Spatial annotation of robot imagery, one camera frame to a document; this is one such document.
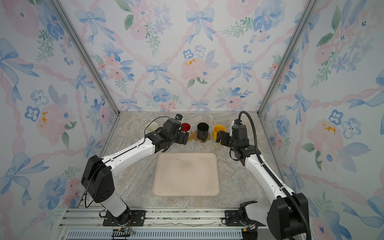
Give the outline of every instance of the floral wallpaper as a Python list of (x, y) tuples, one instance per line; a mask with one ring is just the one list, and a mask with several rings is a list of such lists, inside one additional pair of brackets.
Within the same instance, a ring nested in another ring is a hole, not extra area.
[(384, 239), (383, 11), (320, 0), (261, 114), (317, 240)]
[(122, 111), (257, 110), (307, 2), (61, 1)]
[(51, 239), (115, 115), (46, 1), (0, 6), (0, 239)]

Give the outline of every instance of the yellow mug handle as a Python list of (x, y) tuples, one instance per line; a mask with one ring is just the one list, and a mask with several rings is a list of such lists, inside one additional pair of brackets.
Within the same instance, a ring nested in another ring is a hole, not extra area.
[(220, 131), (224, 131), (225, 132), (225, 127), (223, 125), (216, 125), (214, 126), (214, 132), (212, 133), (212, 139), (216, 142), (216, 139), (217, 139), (217, 133), (220, 132)]

